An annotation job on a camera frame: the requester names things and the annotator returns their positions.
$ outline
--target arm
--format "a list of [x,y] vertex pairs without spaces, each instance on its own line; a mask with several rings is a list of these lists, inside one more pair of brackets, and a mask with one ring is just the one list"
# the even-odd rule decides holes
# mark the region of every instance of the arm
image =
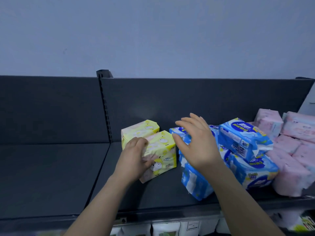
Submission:
[[127,143],[114,173],[64,236],[108,236],[111,233],[118,207],[128,187],[154,163],[153,160],[141,160],[145,145],[147,140],[144,138],[133,138]]
[[202,117],[190,114],[176,124],[191,135],[191,143],[173,134],[187,161],[212,185],[232,235],[284,235],[258,203],[236,180],[221,159],[208,124]]

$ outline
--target hand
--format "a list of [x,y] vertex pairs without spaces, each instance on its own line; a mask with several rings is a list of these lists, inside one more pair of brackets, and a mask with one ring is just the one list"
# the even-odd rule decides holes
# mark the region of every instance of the hand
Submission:
[[202,117],[191,113],[190,118],[182,118],[175,123],[191,135],[191,143],[187,145],[179,135],[172,134],[176,145],[192,167],[203,174],[211,167],[223,164],[215,138]]
[[119,179],[119,182],[126,185],[132,184],[154,164],[154,160],[144,162],[141,158],[142,151],[147,145],[148,140],[145,138],[133,138],[127,143],[121,152],[113,174],[115,178]]

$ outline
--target yellow packaging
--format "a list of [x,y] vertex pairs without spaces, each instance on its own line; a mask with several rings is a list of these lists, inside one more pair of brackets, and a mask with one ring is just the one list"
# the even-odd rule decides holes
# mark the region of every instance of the yellow packaging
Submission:
[[126,144],[134,137],[148,137],[160,130],[159,125],[151,120],[145,120],[121,130],[121,146],[124,150]]
[[146,137],[149,141],[143,159],[153,159],[154,165],[140,178],[142,183],[176,167],[176,145],[172,135],[167,131]]

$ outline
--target person's right hand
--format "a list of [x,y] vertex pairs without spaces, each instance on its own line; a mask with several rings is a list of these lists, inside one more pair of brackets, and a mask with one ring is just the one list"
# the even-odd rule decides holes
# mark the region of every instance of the person's right hand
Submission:
[[191,143],[187,145],[179,135],[172,134],[176,145],[192,167],[203,173],[217,164],[224,164],[215,138],[202,117],[191,113],[190,118],[182,118],[175,123],[191,135]]

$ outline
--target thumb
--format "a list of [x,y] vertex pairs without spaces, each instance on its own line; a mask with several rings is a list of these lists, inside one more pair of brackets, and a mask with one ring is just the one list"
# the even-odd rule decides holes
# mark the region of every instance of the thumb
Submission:
[[188,151],[188,146],[186,143],[184,143],[183,139],[178,135],[173,133],[172,134],[173,139],[176,143],[176,146],[179,148],[179,150],[185,155]]
[[147,170],[155,163],[154,160],[148,160],[144,163],[144,168]]

